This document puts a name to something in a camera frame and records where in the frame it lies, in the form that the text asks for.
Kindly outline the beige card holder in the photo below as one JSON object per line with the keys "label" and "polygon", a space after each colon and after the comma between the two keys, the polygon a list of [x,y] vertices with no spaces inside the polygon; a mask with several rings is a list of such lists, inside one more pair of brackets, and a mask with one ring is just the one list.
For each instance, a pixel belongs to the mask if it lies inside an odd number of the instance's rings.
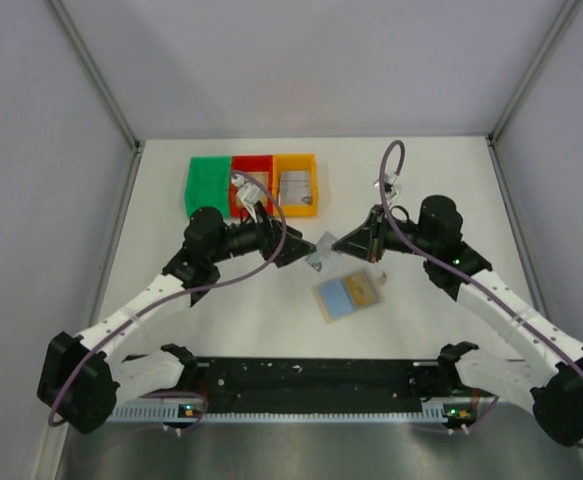
{"label": "beige card holder", "polygon": [[[377,292],[378,292],[378,293],[379,293],[379,295],[380,295],[380,300],[379,300],[378,302],[376,302],[375,304],[372,304],[372,305],[370,305],[370,306],[367,306],[367,307],[362,307],[362,308],[356,308],[356,307],[353,305],[353,306],[354,306],[354,312],[353,312],[353,313],[351,313],[351,314],[349,314],[349,315],[347,315],[347,316],[344,316],[344,317],[342,317],[342,318],[340,318],[340,319],[337,319],[337,320],[329,320],[329,319],[327,318],[326,314],[325,314],[325,311],[323,310],[323,307],[322,307],[322,304],[321,304],[320,300],[318,299],[317,292],[316,292],[317,286],[318,286],[318,285],[320,285],[320,284],[321,284],[321,283],[323,283],[323,282],[326,282],[326,281],[329,281],[329,280],[332,280],[332,279],[339,279],[339,280],[342,280],[342,281],[343,281],[343,283],[344,283],[344,279],[345,279],[347,276],[349,276],[349,275],[351,275],[351,274],[353,274],[353,273],[361,272],[361,271],[365,271],[365,272],[367,273],[367,275],[368,275],[368,276],[369,276],[369,277],[372,279],[372,281],[375,283],[375,286],[376,286]],[[321,311],[321,313],[322,313],[322,315],[323,315],[323,318],[324,318],[325,322],[326,322],[326,323],[333,323],[333,322],[336,322],[336,321],[342,320],[342,319],[344,319],[344,318],[346,318],[346,317],[349,317],[349,316],[351,316],[351,315],[354,315],[354,314],[360,313],[360,312],[362,312],[362,311],[368,310],[368,309],[370,309],[370,308],[372,308],[372,307],[375,307],[376,305],[379,305],[379,304],[381,304],[381,303],[384,301],[384,295],[383,295],[383,292],[382,292],[382,288],[383,288],[383,286],[386,284],[386,281],[387,281],[387,274],[386,274],[386,273],[385,273],[383,270],[378,270],[378,269],[372,269],[372,268],[370,268],[370,267],[365,267],[365,268],[360,268],[360,269],[357,269],[357,270],[355,270],[355,271],[351,271],[351,272],[349,272],[349,273],[346,273],[346,274],[344,274],[344,275],[340,275],[340,276],[337,276],[337,277],[334,277],[334,278],[331,278],[331,279],[325,280],[325,281],[323,281],[323,282],[319,283],[318,285],[314,286],[314,287],[312,288],[312,293],[313,293],[313,295],[314,295],[314,297],[315,297],[315,300],[316,300],[316,302],[317,302],[317,305],[318,305],[318,307],[319,307],[319,309],[320,309],[320,311]]]}

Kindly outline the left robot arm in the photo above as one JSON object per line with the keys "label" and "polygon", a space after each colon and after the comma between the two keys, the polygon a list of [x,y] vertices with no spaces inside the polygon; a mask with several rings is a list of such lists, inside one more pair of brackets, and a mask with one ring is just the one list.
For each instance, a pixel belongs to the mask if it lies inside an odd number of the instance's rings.
{"label": "left robot arm", "polygon": [[81,434],[100,428],[114,409],[175,387],[192,361],[181,346],[164,344],[142,355],[158,327],[223,287],[218,263],[258,252],[266,265],[285,267],[316,247],[262,204],[251,220],[228,224],[214,207],[190,217],[182,247],[140,294],[82,332],[61,332],[48,344],[37,387],[50,407],[52,427],[69,424]]}

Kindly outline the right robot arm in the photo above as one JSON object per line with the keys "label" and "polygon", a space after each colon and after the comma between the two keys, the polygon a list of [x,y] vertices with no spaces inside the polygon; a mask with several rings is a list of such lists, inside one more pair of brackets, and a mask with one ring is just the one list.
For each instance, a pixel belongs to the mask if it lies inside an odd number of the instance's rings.
{"label": "right robot arm", "polygon": [[376,263],[387,251],[423,258],[429,280],[475,314],[520,356],[488,354],[470,342],[448,345],[438,361],[452,383],[487,391],[533,415],[556,443],[583,449],[583,342],[568,335],[508,287],[462,238],[450,198],[425,198],[416,221],[375,205],[365,222],[337,240],[338,253]]}

